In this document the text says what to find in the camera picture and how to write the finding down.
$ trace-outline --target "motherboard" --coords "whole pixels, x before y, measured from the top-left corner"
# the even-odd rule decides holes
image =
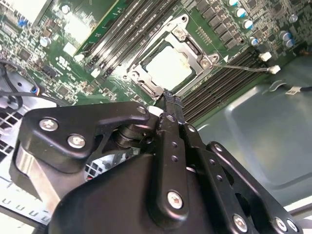
[[[312,41],[308,0],[0,0],[0,16],[0,58],[69,105],[186,98],[247,49],[282,68]]]

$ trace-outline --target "mounting hole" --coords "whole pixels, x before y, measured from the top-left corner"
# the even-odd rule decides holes
[[[177,156],[172,155],[172,156],[171,156],[171,160],[172,160],[173,162],[177,162]]]
[[[216,178],[217,178],[220,182],[223,181],[223,178],[222,178],[222,176],[220,176],[220,175],[217,175]]]

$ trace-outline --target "white connector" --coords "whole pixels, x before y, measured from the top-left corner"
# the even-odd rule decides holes
[[[266,62],[266,61],[268,61],[270,58],[272,58],[272,55],[271,55],[270,52],[265,52],[265,53],[263,53],[263,54],[260,54],[260,55],[259,55],[259,58],[260,58],[262,61]]]
[[[280,66],[275,65],[273,67],[269,67],[268,72],[270,72],[271,74],[276,74],[281,70]]]

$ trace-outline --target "ram slot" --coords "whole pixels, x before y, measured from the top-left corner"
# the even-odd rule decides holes
[[[88,51],[91,55],[89,58],[98,56],[102,50],[107,49],[108,44],[118,38],[125,30],[129,23],[133,21],[138,12],[142,11],[147,0],[136,0],[122,13],[117,21],[110,27],[105,35],[94,44]]]
[[[167,0],[161,8],[158,8],[152,12],[152,16],[143,22],[143,26],[133,33],[129,40],[125,41],[109,58],[105,58],[104,66],[102,66],[105,75],[108,76],[111,72],[135,49],[142,40],[150,33],[157,24],[160,24],[161,20],[164,19],[164,15],[168,14],[178,0]]]

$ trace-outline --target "wire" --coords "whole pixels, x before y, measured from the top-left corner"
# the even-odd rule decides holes
[[[26,76],[27,76],[27,77],[30,79],[30,81],[32,82],[32,84],[36,87],[36,89],[37,89],[37,90],[39,89],[39,87],[38,87],[37,83],[35,82],[35,80],[29,75],[29,73],[28,73],[24,68],[22,68],[21,66],[17,65],[17,64],[14,63],[14,62],[7,61],[7,60],[3,60],[3,59],[0,59],[0,63],[13,66],[13,67],[15,67],[16,69],[20,70],[21,72],[25,73]]]
[[[48,101],[52,101],[52,102],[54,102],[54,103],[56,103],[57,105],[60,105],[60,106],[67,106],[67,104],[65,102],[61,101],[61,100],[57,100],[55,98],[47,97],[47,96],[43,96],[43,95],[36,96],[35,94],[26,93],[26,92],[13,93],[13,92],[0,91],[0,96],[42,98],[42,99],[45,99],[45,100],[48,100]]]
[[[222,68],[233,68],[233,69],[240,69],[249,72],[268,72],[268,67],[261,67],[261,68],[250,68],[250,67],[241,67],[241,66],[232,66],[232,65],[221,65],[221,64],[214,64],[214,67],[222,67]]]

